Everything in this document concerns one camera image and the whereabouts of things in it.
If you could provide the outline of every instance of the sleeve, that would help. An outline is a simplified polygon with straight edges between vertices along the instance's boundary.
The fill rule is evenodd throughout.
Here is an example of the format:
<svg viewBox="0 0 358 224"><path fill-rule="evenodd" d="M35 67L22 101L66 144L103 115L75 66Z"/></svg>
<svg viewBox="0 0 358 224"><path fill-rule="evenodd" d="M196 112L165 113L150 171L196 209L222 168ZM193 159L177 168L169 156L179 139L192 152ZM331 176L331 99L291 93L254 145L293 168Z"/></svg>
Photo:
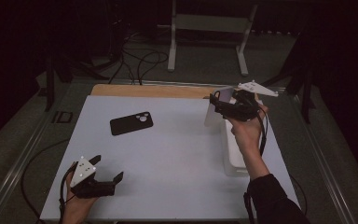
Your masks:
<svg viewBox="0 0 358 224"><path fill-rule="evenodd" d="M287 198L274 175L251 181L248 193L253 199L259 224L310 223L299 207Z"/></svg>

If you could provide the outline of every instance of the table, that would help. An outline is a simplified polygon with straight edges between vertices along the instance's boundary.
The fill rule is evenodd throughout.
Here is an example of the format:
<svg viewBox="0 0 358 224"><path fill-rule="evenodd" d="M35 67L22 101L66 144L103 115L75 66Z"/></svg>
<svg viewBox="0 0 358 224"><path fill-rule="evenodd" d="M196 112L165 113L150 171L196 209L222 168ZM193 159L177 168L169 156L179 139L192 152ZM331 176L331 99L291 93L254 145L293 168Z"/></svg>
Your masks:
<svg viewBox="0 0 358 224"><path fill-rule="evenodd" d="M96 154L96 179L124 171L115 196L103 197L89 213L104 220L241 220L248 178L225 175L220 132L203 120L214 88L97 85L88 97L53 182L41 218L58 219L58 190L73 160ZM155 125L113 137L108 121L147 110ZM288 197L295 191L270 129L264 160Z"/></svg>

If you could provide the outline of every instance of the human hand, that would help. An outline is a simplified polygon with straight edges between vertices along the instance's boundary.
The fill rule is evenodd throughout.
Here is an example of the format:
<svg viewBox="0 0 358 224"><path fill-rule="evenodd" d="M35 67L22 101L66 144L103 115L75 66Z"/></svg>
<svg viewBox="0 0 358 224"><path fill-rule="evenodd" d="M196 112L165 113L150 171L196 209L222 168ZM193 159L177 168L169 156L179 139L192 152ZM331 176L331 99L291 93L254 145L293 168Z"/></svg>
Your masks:
<svg viewBox="0 0 358 224"><path fill-rule="evenodd" d="M79 224L86 219L90 212L91 207L98 200L98 198L81 199L77 198L71 191L71 181L74 172L69 173L66 177L66 206L65 213L63 214L63 224Z"/></svg>
<svg viewBox="0 0 358 224"><path fill-rule="evenodd" d="M264 112L267 113L269 109L264 105L259 106L262 110L259 110L258 114L260 118L263 119L266 116ZM232 118L227 118L227 120L233 126L231 132L235 136L242 155L245 155L249 150L259 149L261 124L257 118L248 121L240 121Z"/></svg>
<svg viewBox="0 0 358 224"><path fill-rule="evenodd" d="M263 119L269 110L264 105L259 105L262 110L258 112L258 115ZM238 147L243 156L246 169L248 170L251 179L256 179L260 176L268 175L269 168L264 163L260 155L259 141L261 134L261 124L258 118L254 118L248 121L239 121L237 119L227 118L232 124L231 132L235 136Z"/></svg>

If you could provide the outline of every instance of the phone case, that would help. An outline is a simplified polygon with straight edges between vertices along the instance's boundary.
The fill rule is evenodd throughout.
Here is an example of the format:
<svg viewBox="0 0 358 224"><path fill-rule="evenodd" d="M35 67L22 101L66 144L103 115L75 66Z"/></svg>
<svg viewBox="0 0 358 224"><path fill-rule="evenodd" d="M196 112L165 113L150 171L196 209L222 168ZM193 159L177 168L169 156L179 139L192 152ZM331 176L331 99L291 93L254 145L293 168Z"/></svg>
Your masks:
<svg viewBox="0 0 358 224"><path fill-rule="evenodd" d="M150 128L152 126L152 116L147 111L110 120L110 129L112 131L112 135L130 133L145 128Z"/></svg>

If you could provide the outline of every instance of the black cable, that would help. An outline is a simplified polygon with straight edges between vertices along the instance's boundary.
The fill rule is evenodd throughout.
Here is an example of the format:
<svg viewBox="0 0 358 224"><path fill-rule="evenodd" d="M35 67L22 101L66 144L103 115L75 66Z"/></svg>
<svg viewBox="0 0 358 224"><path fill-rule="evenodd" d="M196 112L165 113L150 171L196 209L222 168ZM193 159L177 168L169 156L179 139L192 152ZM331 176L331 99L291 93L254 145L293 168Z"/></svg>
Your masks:
<svg viewBox="0 0 358 224"><path fill-rule="evenodd" d="M267 134L266 134L266 129L264 128L264 123L263 120L261 119L260 115L257 113L257 119L260 122L260 126L261 126L261 143L260 143L260 155L263 156L264 153L264 147L266 146L267 143Z"/></svg>
<svg viewBox="0 0 358 224"><path fill-rule="evenodd" d="M152 70L153 68L155 68L155 67L159 64L159 63L153 64L152 67L150 67L150 68L147 69L143 74L140 75L140 69L141 69L141 64L142 64L142 62L145 62L145 58L146 58L147 56L152 55L152 54L155 54L155 53L158 55L158 62L159 62L159 59L160 59L159 53L158 53L158 52L150 52L150 53L146 54L146 55L142 58L142 60L138 63L138 68L137 68L137 70L136 70L136 71L137 71L136 75L137 75L137 77L138 77L139 85L143 85L142 79L144 78L144 75L146 75L146 73L148 73L150 70Z"/></svg>
<svg viewBox="0 0 358 224"><path fill-rule="evenodd" d="M162 55L165 56L165 59L164 59L164 60L162 60L162 61L158 60L158 61L156 61L156 62L150 62L150 61L148 61L148 60L145 60L145 57L140 58L140 57L138 57L138 56L136 56L136 55L133 55L133 54L127 52L125 49L128 49L128 48L124 48L124 49L123 49L123 52L124 52L124 53L126 53L126 54L130 55L131 57L136 58L136 59L138 59L138 60L143 60L145 63L164 63L164 62L166 62L166 61L168 60L168 54L163 53L163 52L160 52L160 51L157 51L157 50L155 50L155 49L130 49L130 50L149 50L149 51L153 51L153 52L155 52L155 53L160 53L160 54L162 54Z"/></svg>
<svg viewBox="0 0 358 224"><path fill-rule="evenodd" d="M68 202L71 201L73 198L75 198L75 194L72 195L72 197L71 197L70 199L66 200L65 203L68 203Z"/></svg>
<svg viewBox="0 0 358 224"><path fill-rule="evenodd" d="M304 216L306 216L307 215L307 213L308 213L308 202L307 202L307 196L305 195L305 192L304 192L304 190L301 188L301 185L296 181L296 179L292 176L292 175L290 175L289 174L289 176L290 176L290 178L292 178L295 182L296 182L296 184L298 185L298 187L300 188L300 190L301 190L301 193L302 193L302 195L303 195L303 197L304 197L304 203L305 203L305 208L304 208Z"/></svg>
<svg viewBox="0 0 358 224"><path fill-rule="evenodd" d="M62 178L62 181L61 181L61 186L60 186L60 199L59 199L59 202L60 202L60 221L59 221L59 224L62 224L63 222L63 214L65 213L65 203L66 201L63 199L63 186L65 184L65 181L66 181L66 177L71 173L73 172L77 167L77 162L74 163L73 166L71 166L71 168L69 168L65 175L63 176Z"/></svg>
<svg viewBox="0 0 358 224"><path fill-rule="evenodd" d="M168 33L170 30L171 30L171 27L166 28L165 30L163 30L159 34L154 35L153 37L146 35L146 36L141 36L141 38L135 38L137 35L141 35L143 33L143 32L137 32L137 33L134 33L134 34L130 35L129 37L127 37L126 42L147 43L147 42L155 40L157 37L160 37L160 36L164 35L165 33Z"/></svg>
<svg viewBox="0 0 358 224"><path fill-rule="evenodd" d="M138 35L140 33L135 33L135 34L132 34L130 36L128 36L127 38L124 38L124 42L123 42L123 46L126 45L128 42L130 42L130 39L136 35Z"/></svg>
<svg viewBox="0 0 358 224"><path fill-rule="evenodd" d="M124 55L123 55L123 53L121 53L120 56L121 56L121 57L120 57L120 66L118 67L118 69L116 70L116 72L109 78L109 81L108 81L107 84L111 84L111 83L112 83L113 78L115 78L115 77L117 76L118 72L121 70L121 67L122 67L123 64L124 64Z"/></svg>
<svg viewBox="0 0 358 224"><path fill-rule="evenodd" d="M133 75L132 71L131 71L131 67L129 64L127 64L126 62L124 62L123 60L123 64L126 65L127 69L129 70L129 78L131 80L131 85L135 84L135 76Z"/></svg>
<svg viewBox="0 0 358 224"><path fill-rule="evenodd" d="M262 137L262 139L261 139L262 144L264 144L264 146L263 146L263 151L264 151L264 147L267 143L267 133L269 132L269 116L267 116L267 113L266 113L266 111L264 111L263 108L261 108L261 107L258 107L258 108L264 113L265 118L266 118L266 128L264 130L263 130L264 124L263 124L263 122L261 122L261 125L263 127L262 130L264 132L264 138Z"/></svg>
<svg viewBox="0 0 358 224"><path fill-rule="evenodd" d="M20 186L21 186L21 194L22 194L22 197L23 199L25 200L25 202L27 203L27 205L31 208L31 210L34 212L34 215L37 217L37 222L41 222L41 223L45 223L45 221L43 221L42 219L40 219L40 214L39 212L34 208L34 206L31 204L30 200L28 199L27 195L26 195L26 192L25 192L25 187L24 187L24 179L25 179L25 174L30 166L30 164L32 163L32 161L34 159L36 159L42 152L48 150L48 149L51 149L52 147L56 147L57 145L59 144L62 144L64 142L67 142L69 141L69 139L64 139L58 143L55 143L51 146L48 146L48 147L45 147L43 148L42 150L38 151L36 154L33 155L33 157L28 161L27 165L25 166L24 168L24 172L22 173L21 175L21 182L20 182Z"/></svg>

